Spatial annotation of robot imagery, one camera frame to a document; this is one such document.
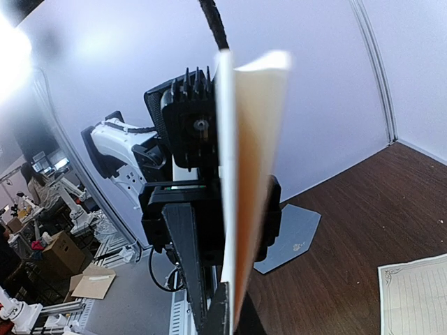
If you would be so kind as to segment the left aluminium frame post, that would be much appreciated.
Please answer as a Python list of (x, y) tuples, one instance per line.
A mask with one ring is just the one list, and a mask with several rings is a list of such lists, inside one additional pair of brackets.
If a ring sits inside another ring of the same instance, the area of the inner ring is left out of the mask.
[(126, 238), (127, 242), (129, 243), (129, 247), (135, 251), (133, 263), (138, 264), (143, 257), (143, 248), (138, 239), (127, 228), (122, 217), (113, 207), (105, 193), (97, 185), (96, 181), (86, 168), (81, 155), (79, 155), (79, 153), (75, 150), (68, 133), (64, 129), (63, 124), (56, 113), (51, 97), (50, 84), (46, 74), (41, 68), (33, 66), (32, 76), (34, 96), (40, 105), (45, 121), (53, 132), (55, 139), (68, 156), (68, 159), (71, 162), (73, 169), (78, 174), (80, 181), (87, 187), (87, 190), (90, 192), (95, 202), (103, 210), (115, 228), (122, 234), (123, 237)]

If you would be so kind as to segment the aluminium frame post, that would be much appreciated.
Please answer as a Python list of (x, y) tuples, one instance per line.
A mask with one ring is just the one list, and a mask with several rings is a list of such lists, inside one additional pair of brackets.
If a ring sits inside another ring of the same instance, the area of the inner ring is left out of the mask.
[(143, 248), (138, 239), (127, 228), (122, 217), (113, 207), (105, 193), (97, 185), (96, 181), (86, 168), (81, 155), (79, 155), (79, 153), (75, 150), (68, 133), (64, 129), (63, 124), (56, 113), (51, 97), (50, 84), (46, 74), (41, 68), (33, 66), (32, 76), (34, 96), (40, 105), (45, 121), (53, 132), (55, 139), (68, 156), (68, 159), (71, 162), (73, 169), (78, 174), (80, 181), (87, 187), (87, 190), (90, 192), (95, 202), (103, 210), (115, 228), (122, 234), (123, 237), (126, 238), (127, 242), (129, 243), (129, 247), (135, 251), (133, 263), (138, 264), (143, 257)]
[(358, 23), (362, 39), (364, 40), (367, 50), (367, 55), (372, 66), (373, 76), (376, 81), (379, 99), (381, 101), (381, 108), (386, 120), (388, 142), (393, 144), (398, 140), (397, 124), (391, 90), (388, 83), (388, 76), (379, 44), (377, 42), (364, 2), (361, 0), (350, 0), (349, 3), (351, 4), (353, 14)]

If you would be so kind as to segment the ornate bordered paper sheet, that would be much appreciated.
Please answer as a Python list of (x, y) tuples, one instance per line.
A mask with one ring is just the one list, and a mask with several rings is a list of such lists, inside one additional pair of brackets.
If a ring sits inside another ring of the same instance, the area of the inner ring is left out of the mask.
[(382, 334), (446, 333), (446, 255), (378, 268)]

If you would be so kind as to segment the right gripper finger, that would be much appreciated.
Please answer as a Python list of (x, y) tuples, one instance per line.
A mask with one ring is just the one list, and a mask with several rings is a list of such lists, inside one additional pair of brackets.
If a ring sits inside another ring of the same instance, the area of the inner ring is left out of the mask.
[(220, 283), (215, 291), (200, 334), (230, 334), (230, 291), (228, 282)]

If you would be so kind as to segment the flat cardboard sheet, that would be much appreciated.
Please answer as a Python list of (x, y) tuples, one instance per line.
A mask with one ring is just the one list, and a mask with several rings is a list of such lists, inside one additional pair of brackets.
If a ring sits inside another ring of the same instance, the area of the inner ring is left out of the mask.
[(75, 298), (103, 300), (110, 289), (116, 274), (80, 274), (71, 279), (69, 292)]

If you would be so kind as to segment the right aluminium frame post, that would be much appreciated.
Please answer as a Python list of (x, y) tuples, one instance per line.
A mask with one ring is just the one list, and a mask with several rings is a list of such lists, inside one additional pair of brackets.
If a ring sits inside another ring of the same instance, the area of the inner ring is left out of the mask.
[(358, 23), (362, 39), (364, 40), (367, 50), (367, 55), (372, 66), (373, 76), (376, 81), (379, 99), (381, 101), (381, 108), (386, 120), (388, 142), (393, 144), (398, 140), (397, 124), (391, 90), (388, 83), (388, 76), (379, 44), (377, 42), (364, 2), (361, 0), (350, 0), (349, 3), (351, 4), (353, 14)]

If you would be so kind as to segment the front aluminium rail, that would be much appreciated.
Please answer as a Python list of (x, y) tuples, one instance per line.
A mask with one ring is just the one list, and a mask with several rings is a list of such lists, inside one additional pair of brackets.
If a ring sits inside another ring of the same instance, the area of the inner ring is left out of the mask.
[(177, 269), (173, 269), (166, 278), (166, 287), (174, 290), (171, 299), (169, 335), (196, 335), (191, 304)]

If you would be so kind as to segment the beige letter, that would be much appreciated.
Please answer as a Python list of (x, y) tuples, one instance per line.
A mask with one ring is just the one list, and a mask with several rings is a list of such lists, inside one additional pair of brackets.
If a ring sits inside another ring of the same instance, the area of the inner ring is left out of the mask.
[(229, 329), (237, 326), (249, 273), (261, 241), (291, 55), (267, 52), (240, 66), (233, 53), (216, 55), (219, 175), (225, 244), (221, 282), (229, 289)]

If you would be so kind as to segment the brown cardboard box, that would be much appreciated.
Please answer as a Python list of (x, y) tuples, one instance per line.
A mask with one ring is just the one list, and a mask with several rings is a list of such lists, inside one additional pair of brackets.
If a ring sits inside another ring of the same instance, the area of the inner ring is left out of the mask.
[(80, 274), (86, 255), (65, 232), (52, 235), (52, 243), (42, 251), (42, 259), (36, 262), (43, 276), (58, 281)]

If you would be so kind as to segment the grey-blue envelope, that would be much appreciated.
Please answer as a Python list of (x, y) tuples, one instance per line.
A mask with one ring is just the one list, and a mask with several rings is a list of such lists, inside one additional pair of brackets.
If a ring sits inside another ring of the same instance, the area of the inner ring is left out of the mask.
[(321, 219), (318, 212), (292, 204), (287, 204), (281, 214), (279, 236), (268, 248), (266, 258), (254, 263), (254, 269), (261, 274), (268, 274), (307, 252)]

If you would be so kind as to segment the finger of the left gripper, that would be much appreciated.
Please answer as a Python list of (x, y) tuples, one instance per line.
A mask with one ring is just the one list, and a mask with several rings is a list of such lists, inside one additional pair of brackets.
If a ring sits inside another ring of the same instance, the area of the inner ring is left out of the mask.
[(207, 299), (196, 211), (189, 203), (167, 204), (162, 214), (189, 295), (196, 331), (200, 334), (207, 315)]

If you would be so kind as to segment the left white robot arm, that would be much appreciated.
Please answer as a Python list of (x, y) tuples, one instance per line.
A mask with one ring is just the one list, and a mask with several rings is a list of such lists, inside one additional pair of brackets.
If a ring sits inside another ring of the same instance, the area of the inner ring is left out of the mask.
[(230, 328), (229, 285), (211, 275), (225, 242), (215, 113), (164, 113), (157, 126), (140, 128), (114, 112), (82, 138), (99, 174), (141, 207), (147, 240), (176, 266), (198, 333), (263, 333), (249, 296)]

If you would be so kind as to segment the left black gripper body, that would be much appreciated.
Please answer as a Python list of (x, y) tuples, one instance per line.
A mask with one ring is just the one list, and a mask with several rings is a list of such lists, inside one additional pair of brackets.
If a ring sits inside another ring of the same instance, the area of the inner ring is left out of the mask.
[[(245, 264), (264, 260), (279, 235), (281, 186), (268, 179), (261, 223), (236, 239)], [(224, 263), (224, 211), (220, 178), (148, 183), (140, 194), (142, 226), (148, 241), (173, 262), (191, 259), (200, 265)]]

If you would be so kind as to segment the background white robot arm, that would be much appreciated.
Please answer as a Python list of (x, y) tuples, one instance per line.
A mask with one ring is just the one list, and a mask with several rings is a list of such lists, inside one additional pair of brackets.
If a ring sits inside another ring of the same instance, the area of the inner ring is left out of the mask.
[(79, 201), (84, 202), (87, 199), (87, 192), (81, 191), (62, 174), (51, 183), (51, 189), (59, 194), (60, 198), (71, 210), (70, 219), (73, 224), (71, 234), (77, 235), (88, 229), (94, 221), (94, 215), (87, 213), (85, 209), (72, 198), (74, 195)]

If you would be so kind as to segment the seated person in background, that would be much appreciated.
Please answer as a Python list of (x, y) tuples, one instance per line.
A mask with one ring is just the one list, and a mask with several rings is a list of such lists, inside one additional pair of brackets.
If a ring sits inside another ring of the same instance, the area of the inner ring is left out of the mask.
[(60, 199), (58, 192), (50, 186), (51, 181), (44, 174), (37, 173), (28, 162), (21, 165), (20, 172), (34, 203), (46, 211), (51, 210)]

